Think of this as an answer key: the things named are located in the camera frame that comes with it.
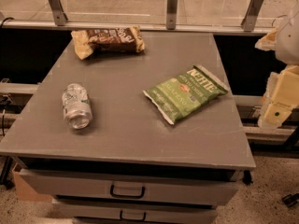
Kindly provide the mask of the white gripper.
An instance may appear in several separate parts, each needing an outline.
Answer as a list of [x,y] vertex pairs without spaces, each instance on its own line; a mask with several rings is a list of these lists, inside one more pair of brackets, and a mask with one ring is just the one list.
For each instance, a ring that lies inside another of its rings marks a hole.
[[[299,64],[299,3],[267,35],[260,38],[256,49],[275,50],[276,58],[285,64]],[[299,66],[287,65],[279,74],[272,72],[267,80],[258,126],[274,130],[299,106]]]

